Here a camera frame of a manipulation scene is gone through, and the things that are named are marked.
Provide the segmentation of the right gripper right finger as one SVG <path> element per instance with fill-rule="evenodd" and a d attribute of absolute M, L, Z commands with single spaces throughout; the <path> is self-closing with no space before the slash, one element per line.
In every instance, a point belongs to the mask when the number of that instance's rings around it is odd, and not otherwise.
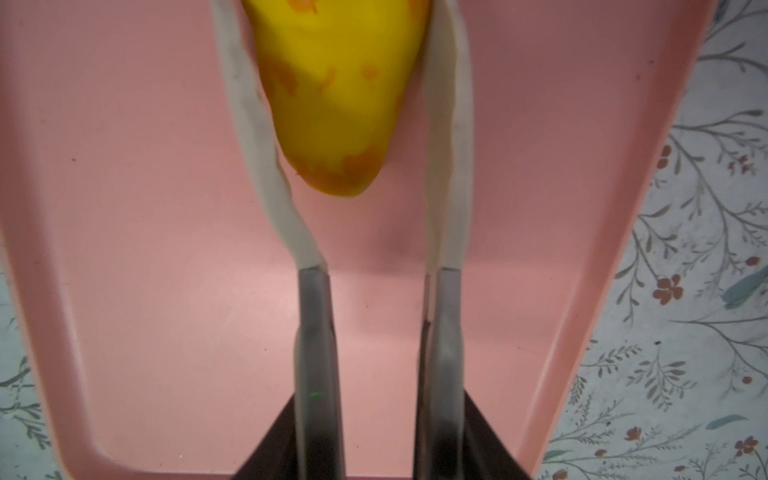
<path fill-rule="evenodd" d="M 435 1 L 424 45 L 428 113 L 426 277 L 413 476 L 460 479 L 464 433 L 461 272 L 471 231 L 474 91 L 469 37 L 455 1 Z"/>

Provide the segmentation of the yellow twisted bread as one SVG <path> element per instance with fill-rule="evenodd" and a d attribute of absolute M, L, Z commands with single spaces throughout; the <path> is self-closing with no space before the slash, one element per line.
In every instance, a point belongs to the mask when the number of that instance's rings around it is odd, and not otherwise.
<path fill-rule="evenodd" d="M 428 1 L 245 1 L 281 150 L 309 186 L 361 194 L 385 161 Z"/>

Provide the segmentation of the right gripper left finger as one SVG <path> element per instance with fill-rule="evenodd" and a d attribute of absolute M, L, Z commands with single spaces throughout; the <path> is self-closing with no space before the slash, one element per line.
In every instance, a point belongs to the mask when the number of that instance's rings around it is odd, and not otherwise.
<path fill-rule="evenodd" d="M 262 209 L 297 270 L 294 392 L 239 479 L 343 479 L 340 379 L 327 263 L 297 209 L 257 67 L 233 1 L 211 4 L 220 72 L 239 148 Z"/>

